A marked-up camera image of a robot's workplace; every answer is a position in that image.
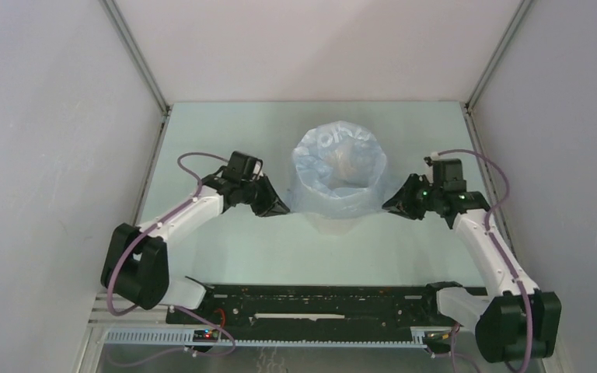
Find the white trash bin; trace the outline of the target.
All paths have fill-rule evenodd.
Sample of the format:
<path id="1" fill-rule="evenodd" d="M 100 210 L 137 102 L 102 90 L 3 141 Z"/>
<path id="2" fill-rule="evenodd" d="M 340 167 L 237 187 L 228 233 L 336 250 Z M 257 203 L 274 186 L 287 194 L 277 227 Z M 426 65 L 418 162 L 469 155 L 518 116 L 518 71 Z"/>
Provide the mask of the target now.
<path id="1" fill-rule="evenodd" d="M 364 218 L 328 218 L 321 214 L 306 213 L 308 223 L 324 235 L 345 235 L 356 228 Z"/>

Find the blue plastic trash bag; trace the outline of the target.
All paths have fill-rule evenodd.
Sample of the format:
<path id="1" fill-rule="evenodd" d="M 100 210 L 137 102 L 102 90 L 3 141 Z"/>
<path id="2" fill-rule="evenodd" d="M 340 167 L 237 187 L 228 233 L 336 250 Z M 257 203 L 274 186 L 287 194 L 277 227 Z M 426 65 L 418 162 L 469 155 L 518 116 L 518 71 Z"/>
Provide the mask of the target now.
<path id="1" fill-rule="evenodd" d="M 403 184 L 389 171 L 375 135 L 347 121 L 307 131 L 291 159 L 287 205 L 295 213 L 330 219 L 375 214 Z"/>

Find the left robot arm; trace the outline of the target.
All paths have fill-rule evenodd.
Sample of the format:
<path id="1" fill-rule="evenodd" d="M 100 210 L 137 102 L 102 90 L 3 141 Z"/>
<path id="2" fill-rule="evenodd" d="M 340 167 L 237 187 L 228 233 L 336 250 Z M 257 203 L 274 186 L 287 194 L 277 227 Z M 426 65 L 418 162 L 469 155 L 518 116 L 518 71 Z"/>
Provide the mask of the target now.
<path id="1" fill-rule="evenodd" d="M 206 285 L 169 273 L 169 250 L 211 219 L 239 204 L 261 218 L 289 214 L 264 174 L 262 159 L 234 151 L 215 172 L 204 177 L 192 170 L 195 191 L 177 206 L 140 225 L 123 223 L 111 236 L 100 282 L 106 288 L 106 306 L 112 315 L 136 308 L 163 305 L 184 308 L 195 323 L 206 323 L 215 303 L 205 297 Z"/>

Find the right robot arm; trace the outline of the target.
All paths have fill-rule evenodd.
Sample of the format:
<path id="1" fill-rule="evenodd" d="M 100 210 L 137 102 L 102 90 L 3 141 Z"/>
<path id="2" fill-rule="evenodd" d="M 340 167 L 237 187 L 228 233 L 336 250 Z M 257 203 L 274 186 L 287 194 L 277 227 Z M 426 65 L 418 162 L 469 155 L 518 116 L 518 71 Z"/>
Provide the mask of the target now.
<path id="1" fill-rule="evenodd" d="M 542 291 L 524 271 L 495 223 L 485 196 L 470 191 L 460 159 L 425 158 L 427 174 L 411 174 L 382 206 L 410 220 L 428 212 L 442 218 L 467 248 L 487 292 L 485 299 L 455 284 L 437 284 L 421 303 L 424 320 L 440 325 L 451 319 L 471 330 L 482 357 L 509 363 L 551 357 L 555 351 L 562 304 Z"/>

